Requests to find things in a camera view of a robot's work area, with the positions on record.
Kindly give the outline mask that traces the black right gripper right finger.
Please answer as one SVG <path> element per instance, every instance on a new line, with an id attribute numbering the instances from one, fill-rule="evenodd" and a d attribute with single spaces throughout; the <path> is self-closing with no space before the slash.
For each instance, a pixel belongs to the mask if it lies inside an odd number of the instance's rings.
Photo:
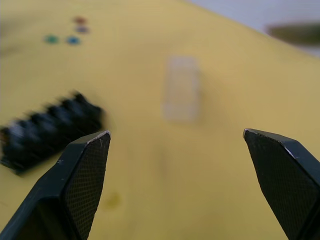
<path id="1" fill-rule="evenodd" d="M 297 140 L 246 128 L 260 189 L 290 240 L 320 238 L 320 163 Z"/>

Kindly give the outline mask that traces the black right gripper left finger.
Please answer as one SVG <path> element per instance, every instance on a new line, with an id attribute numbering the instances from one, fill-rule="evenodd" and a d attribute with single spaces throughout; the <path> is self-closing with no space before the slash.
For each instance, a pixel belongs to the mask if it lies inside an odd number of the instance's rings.
<path id="1" fill-rule="evenodd" d="M 86 240 L 104 185 L 110 132 L 83 136 L 62 152 L 0 233 L 2 240 Z"/>

